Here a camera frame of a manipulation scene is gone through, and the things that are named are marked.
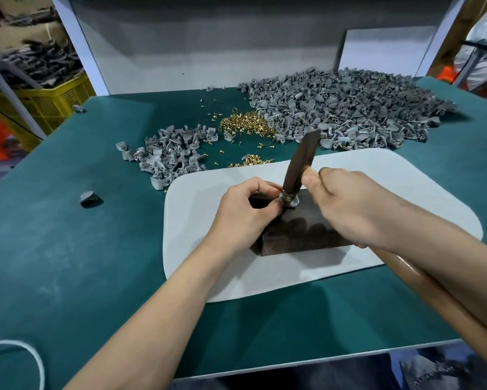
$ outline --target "white cord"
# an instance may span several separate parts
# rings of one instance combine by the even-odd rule
[[[26,344],[25,342],[16,341],[16,340],[0,340],[0,345],[19,346],[19,347],[22,347],[23,349],[28,350],[29,353],[32,354],[32,357],[34,357],[34,360],[36,360],[36,364],[38,364],[38,369],[40,371],[40,388],[39,388],[39,390],[44,390],[45,389],[45,368],[43,367],[43,361],[41,360],[41,357],[39,356],[38,352],[36,352],[36,349],[34,349],[29,344]]]

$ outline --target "teal work table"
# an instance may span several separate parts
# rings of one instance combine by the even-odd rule
[[[432,129],[428,143],[407,141],[397,153],[467,203],[487,243],[487,101],[430,78],[419,84],[457,102],[459,114]],[[165,193],[136,163],[124,162],[115,143],[136,148],[159,128],[213,126],[207,113],[250,110],[235,89],[94,97],[84,107],[0,181],[0,339],[32,343],[51,390],[62,388],[165,281]],[[296,148],[258,149],[259,142],[267,141],[243,135],[233,145],[203,143],[199,151],[215,168],[215,161],[226,167],[247,153],[286,160]],[[104,204],[81,208],[87,190]],[[381,266],[208,304],[176,377],[457,338]],[[37,381],[26,352],[0,349],[0,389],[35,389]]]

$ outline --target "yellow plastic crate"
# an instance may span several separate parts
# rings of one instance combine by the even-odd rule
[[[86,74],[60,84],[54,89],[19,89],[14,92],[46,135],[54,131],[73,113],[72,105],[82,105],[89,97],[95,96],[94,88]],[[2,92],[0,92],[0,112],[28,127]],[[7,125],[26,151],[32,151],[39,144],[36,137],[2,114],[0,120]]]

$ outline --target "dark wooden block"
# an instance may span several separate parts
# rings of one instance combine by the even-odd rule
[[[300,190],[298,198],[297,207],[284,207],[283,213],[265,228],[252,247],[254,252],[269,256],[352,244],[323,217],[308,190]],[[251,196],[249,201],[253,208],[263,208],[270,199]]]

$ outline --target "pile of brass rivets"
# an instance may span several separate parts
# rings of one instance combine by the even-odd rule
[[[227,168],[245,167],[247,165],[257,165],[257,164],[269,164],[272,163],[273,161],[274,161],[273,158],[271,158],[270,160],[262,160],[260,156],[258,156],[257,154],[248,154],[247,156],[245,156],[243,160],[243,164],[231,163]]]
[[[238,113],[236,108],[233,109],[230,117],[221,120],[220,130],[227,131],[232,136],[238,132],[246,132],[249,135],[255,132],[260,137],[272,138],[276,134],[276,131],[269,127],[267,121],[256,111],[242,114]]]

